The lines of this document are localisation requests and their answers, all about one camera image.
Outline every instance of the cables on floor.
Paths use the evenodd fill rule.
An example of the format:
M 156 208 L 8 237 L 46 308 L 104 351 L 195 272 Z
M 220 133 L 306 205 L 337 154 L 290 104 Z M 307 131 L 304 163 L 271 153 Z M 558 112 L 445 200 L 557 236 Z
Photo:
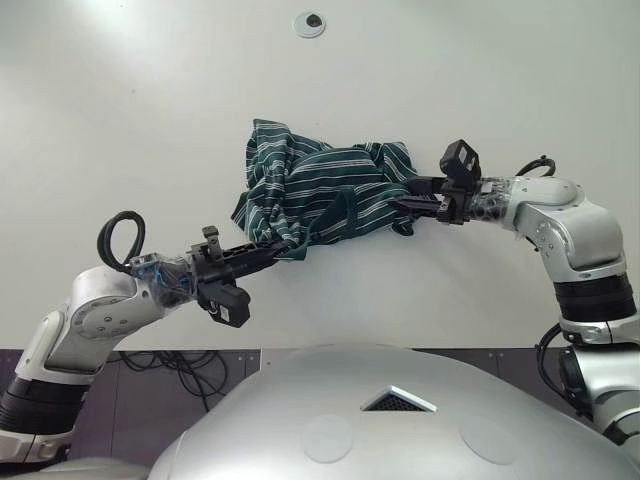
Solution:
M 179 352 L 169 350 L 120 352 L 121 361 L 134 372 L 144 372 L 157 368 L 173 370 L 180 383 L 191 395 L 200 398 L 206 412 L 210 410 L 208 399 L 214 395 L 225 396 L 223 392 L 229 378 L 229 365 L 217 350 L 204 352 Z M 202 369 L 218 362 L 222 368 L 222 379 L 214 385 Z

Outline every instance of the black cable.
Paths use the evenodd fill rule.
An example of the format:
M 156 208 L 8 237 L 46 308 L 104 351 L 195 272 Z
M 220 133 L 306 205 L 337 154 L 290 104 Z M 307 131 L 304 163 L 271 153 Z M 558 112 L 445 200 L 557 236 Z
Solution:
M 187 362 L 187 360 L 184 358 L 184 355 L 182 353 L 176 352 L 176 357 L 178 358 L 179 362 L 181 362 L 187 368 L 187 370 L 189 371 L 189 374 L 191 375 L 191 378 L 193 378 L 193 380 L 196 382 L 196 386 L 198 387 L 198 392 L 200 393 L 200 400 L 202 401 L 202 405 L 204 406 L 204 411 L 209 413 L 210 409 L 209 409 L 209 404 L 207 403 L 207 395 L 204 391 L 199 375 L 196 374 L 196 372 L 193 370 L 189 362 Z M 182 385 L 185 386 L 185 381 L 183 380 L 181 373 L 182 371 L 179 370 L 178 377 L 180 377 L 180 381 L 182 382 Z
M 129 250 L 124 261 L 119 262 L 111 249 L 111 236 L 113 235 L 113 230 L 116 225 L 123 220 L 132 220 L 135 222 L 138 232 L 136 233 L 136 238 L 131 246 L 131 250 Z M 131 267 L 127 264 L 133 257 L 137 257 L 142 252 L 145 231 L 144 219 L 139 213 L 131 210 L 118 213 L 115 217 L 105 223 L 102 229 L 100 229 L 100 233 L 98 234 L 98 255 L 100 255 L 100 258 L 106 265 L 110 266 L 114 270 L 130 273 Z
M 549 344 L 553 341 L 553 339 L 560 334 L 560 332 L 560 324 L 556 323 L 547 331 L 547 333 L 542 336 L 540 342 L 536 345 L 536 360 L 538 363 L 538 373 L 540 374 L 540 378 L 542 378 L 542 381 L 547 385 L 547 387 L 549 387 L 552 391 L 559 395 L 563 400 L 567 400 L 567 396 L 565 395 L 564 391 L 555 384 L 551 377 L 549 377 L 549 374 L 547 373 L 544 365 L 547 348 L 549 347 Z
M 110 360 L 109 363 L 119 362 L 134 372 L 144 372 L 157 368 L 166 368 L 177 373 L 178 379 L 183 388 L 195 397 L 200 398 L 205 411 L 209 411 L 207 399 L 214 396 L 225 396 L 223 393 L 229 379 L 229 365 L 224 357 L 217 350 L 209 350 L 197 352 L 195 357 L 189 358 L 189 353 L 158 350 L 158 351 L 139 351 L 139 352 L 120 352 L 120 358 Z M 220 384 L 214 386 L 209 379 L 198 372 L 198 370 L 210 365 L 214 361 L 218 361 L 222 367 L 222 379 Z
M 537 160 L 527 163 L 524 167 L 518 170 L 516 177 L 526 175 L 531 170 L 535 170 L 540 167 L 547 167 L 547 171 L 542 174 L 543 177 L 552 177 L 553 174 L 556 173 L 556 162 L 551 158 L 547 158 L 546 155 L 542 155 Z

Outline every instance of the robotic arm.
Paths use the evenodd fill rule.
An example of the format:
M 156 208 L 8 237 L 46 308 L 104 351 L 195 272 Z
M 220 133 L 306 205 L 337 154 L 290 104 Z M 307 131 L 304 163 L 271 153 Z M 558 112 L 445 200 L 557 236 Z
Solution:
M 110 242 L 121 220 L 134 220 L 139 238 L 124 264 L 110 248 L 99 248 L 108 266 L 76 277 L 68 302 L 43 319 L 20 358 L 0 399 L 0 463 L 64 457 L 85 396 L 111 351 L 178 306 L 195 300 L 215 321 L 242 326 L 249 318 L 250 297 L 235 279 L 273 265 L 282 251 L 280 244 L 222 250 L 216 228 L 205 227 L 206 241 L 184 258 L 139 256 L 144 222 L 135 212 L 108 222 L 99 245 Z
M 522 173 L 540 166 L 555 171 L 543 156 Z M 478 154 L 463 140 L 449 146 L 440 167 L 446 177 L 409 179 L 413 195 L 393 201 L 394 207 L 447 224 L 496 223 L 535 246 L 561 311 L 538 346 L 541 376 L 640 464 L 640 315 L 614 216 L 568 180 L 521 172 L 481 178 Z M 562 388 L 544 369 L 546 347 L 560 332 L 571 343 L 560 356 Z

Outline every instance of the black band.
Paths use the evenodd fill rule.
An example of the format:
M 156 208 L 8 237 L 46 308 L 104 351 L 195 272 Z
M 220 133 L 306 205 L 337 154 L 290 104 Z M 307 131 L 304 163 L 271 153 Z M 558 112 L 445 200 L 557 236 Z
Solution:
M 553 285 L 565 320 L 607 322 L 630 317 L 637 311 L 626 273 Z
M 624 445 L 625 442 L 629 440 L 631 437 L 640 435 L 640 432 L 639 431 L 634 431 L 630 433 L 623 432 L 618 426 L 618 422 L 613 422 L 605 429 L 604 432 L 602 432 L 602 435 L 607 437 L 616 445 L 621 446 L 621 445 Z
M 88 385 L 15 378 L 0 399 L 0 429 L 55 435 L 73 429 Z

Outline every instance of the fabric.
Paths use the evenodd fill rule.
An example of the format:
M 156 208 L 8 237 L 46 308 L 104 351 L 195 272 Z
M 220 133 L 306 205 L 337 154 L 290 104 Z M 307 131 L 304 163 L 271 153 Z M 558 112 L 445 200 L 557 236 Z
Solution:
M 290 250 L 281 259 L 390 226 L 413 233 L 412 219 L 387 205 L 408 195 L 400 182 L 417 175 L 403 143 L 332 148 L 254 120 L 246 162 L 249 190 L 231 218 L 253 243 L 283 241 Z

